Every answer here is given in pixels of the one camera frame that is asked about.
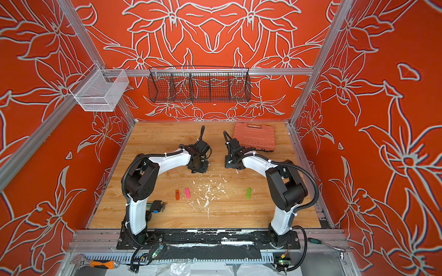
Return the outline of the red plastic tool case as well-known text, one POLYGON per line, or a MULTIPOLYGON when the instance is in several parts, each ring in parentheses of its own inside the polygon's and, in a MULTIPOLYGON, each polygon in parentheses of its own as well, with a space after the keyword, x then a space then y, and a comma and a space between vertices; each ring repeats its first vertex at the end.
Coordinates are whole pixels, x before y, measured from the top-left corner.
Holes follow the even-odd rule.
POLYGON ((235 123, 233 138, 246 148, 272 152, 276 148, 275 128, 271 125, 235 123))

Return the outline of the green usb drive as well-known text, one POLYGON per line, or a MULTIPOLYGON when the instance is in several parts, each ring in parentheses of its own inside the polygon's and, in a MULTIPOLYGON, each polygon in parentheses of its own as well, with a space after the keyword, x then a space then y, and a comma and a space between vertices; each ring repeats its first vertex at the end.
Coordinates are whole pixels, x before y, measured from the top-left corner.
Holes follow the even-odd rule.
POLYGON ((248 188, 248 189, 247 189, 246 198, 247 198, 247 199, 250 199, 250 198, 251 198, 251 195, 252 195, 252 189, 251 189, 251 188, 248 188))

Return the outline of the pink usb drive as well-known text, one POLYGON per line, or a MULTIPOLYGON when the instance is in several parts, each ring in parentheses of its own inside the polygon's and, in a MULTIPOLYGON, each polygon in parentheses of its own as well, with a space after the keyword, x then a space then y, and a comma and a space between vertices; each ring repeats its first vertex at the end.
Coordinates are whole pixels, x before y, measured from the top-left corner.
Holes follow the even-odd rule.
POLYGON ((187 197, 187 198, 190 198, 190 197, 191 197, 190 190, 189 190, 188 187, 185 188, 185 194, 186 194, 186 197, 187 197))

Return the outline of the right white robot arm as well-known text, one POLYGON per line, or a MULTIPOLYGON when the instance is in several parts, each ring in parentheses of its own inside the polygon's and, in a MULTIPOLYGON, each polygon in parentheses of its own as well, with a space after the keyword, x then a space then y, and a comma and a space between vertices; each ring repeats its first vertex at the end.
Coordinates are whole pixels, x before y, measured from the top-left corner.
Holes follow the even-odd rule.
POLYGON ((227 169, 251 169, 267 179, 270 196, 276 206, 269 225, 275 238, 284 238, 292 230, 292 223, 300 210, 313 207, 320 196, 314 177, 304 168, 287 160, 274 161, 240 145, 237 139, 225 132, 227 169))

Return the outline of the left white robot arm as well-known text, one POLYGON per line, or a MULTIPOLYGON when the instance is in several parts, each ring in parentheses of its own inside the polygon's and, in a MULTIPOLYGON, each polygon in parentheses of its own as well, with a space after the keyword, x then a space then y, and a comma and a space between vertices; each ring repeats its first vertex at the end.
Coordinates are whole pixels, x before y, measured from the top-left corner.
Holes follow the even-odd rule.
POLYGON ((164 154, 139 154, 122 176, 122 192, 127 201, 124 226, 133 236, 147 228, 147 200, 155 189, 159 175, 178 168, 187 167, 192 173, 207 172, 212 153, 208 143, 199 139, 195 144, 180 145, 164 154))

